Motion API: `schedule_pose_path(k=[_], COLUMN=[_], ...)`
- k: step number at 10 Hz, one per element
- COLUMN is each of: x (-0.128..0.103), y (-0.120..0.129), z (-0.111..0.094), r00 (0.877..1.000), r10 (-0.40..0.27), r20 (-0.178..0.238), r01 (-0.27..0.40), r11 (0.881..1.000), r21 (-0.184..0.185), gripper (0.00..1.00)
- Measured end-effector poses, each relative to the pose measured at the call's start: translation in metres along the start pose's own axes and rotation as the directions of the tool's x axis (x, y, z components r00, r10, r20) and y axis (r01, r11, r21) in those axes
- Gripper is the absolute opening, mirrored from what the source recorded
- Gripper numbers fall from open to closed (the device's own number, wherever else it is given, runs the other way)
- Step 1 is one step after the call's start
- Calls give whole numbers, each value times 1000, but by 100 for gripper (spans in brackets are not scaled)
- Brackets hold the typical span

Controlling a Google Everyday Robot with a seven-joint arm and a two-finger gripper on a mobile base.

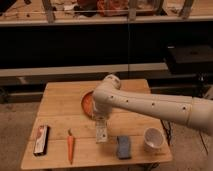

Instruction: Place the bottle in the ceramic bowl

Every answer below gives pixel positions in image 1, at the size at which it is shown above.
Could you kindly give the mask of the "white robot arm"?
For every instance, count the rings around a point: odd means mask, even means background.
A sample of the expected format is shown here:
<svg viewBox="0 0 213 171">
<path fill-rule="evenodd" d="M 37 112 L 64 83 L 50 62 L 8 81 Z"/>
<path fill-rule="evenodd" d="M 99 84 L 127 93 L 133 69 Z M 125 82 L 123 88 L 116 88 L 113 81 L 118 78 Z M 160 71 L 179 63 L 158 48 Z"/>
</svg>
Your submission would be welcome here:
<svg viewBox="0 0 213 171">
<path fill-rule="evenodd" d="M 115 108 L 166 120 L 213 135 L 213 100 L 191 96 L 123 91 L 120 79 L 107 75 L 94 89 L 94 112 L 108 115 Z"/>
</svg>

